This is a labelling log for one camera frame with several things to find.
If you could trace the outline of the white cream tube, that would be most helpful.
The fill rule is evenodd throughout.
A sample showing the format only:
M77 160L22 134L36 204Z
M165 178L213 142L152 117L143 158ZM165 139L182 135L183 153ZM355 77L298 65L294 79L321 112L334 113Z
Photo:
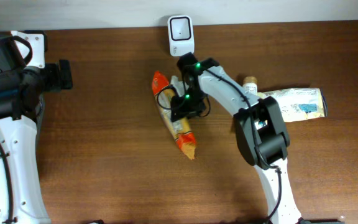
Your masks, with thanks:
M250 93L253 95L257 95L257 79L256 77L245 77L243 79L243 89L245 89L246 93Z

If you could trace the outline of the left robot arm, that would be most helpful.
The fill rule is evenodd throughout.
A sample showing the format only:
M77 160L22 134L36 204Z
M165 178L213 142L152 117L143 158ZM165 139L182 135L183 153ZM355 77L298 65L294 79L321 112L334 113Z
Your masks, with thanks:
M45 63L42 30L0 34L0 223L50 223L36 148L44 93L71 90L70 63Z

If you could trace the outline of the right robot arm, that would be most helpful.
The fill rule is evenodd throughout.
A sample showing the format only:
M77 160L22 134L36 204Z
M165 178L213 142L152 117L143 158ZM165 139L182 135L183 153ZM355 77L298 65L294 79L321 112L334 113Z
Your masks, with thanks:
M184 94L171 100L171 120L200 116L204 100L214 98L232 116L237 148L258 173L268 205L263 222L301 223L288 178L290 137L277 101L246 92L213 58L199 61L189 52L177 67Z

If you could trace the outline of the orange spaghetti package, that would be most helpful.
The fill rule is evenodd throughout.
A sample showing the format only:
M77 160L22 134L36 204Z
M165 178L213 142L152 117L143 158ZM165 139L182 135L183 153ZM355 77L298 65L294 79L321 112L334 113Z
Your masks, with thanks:
M177 77L173 77L172 81L173 83L169 82L167 77L160 71L154 73L151 87L155 102L158 106L159 113L179 150L181 150L187 158L194 160L196 138L190 128L188 119L181 118L177 121L171 121L172 112L170 110L170 102L174 96L180 96L175 84L181 83L178 81Z

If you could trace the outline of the yellow white snack bag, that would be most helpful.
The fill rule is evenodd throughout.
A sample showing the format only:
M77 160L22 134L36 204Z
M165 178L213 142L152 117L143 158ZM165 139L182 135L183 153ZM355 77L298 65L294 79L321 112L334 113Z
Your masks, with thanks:
M323 118L328 113L323 92L319 88L287 88L258 92L257 95L261 98L273 97L286 123Z

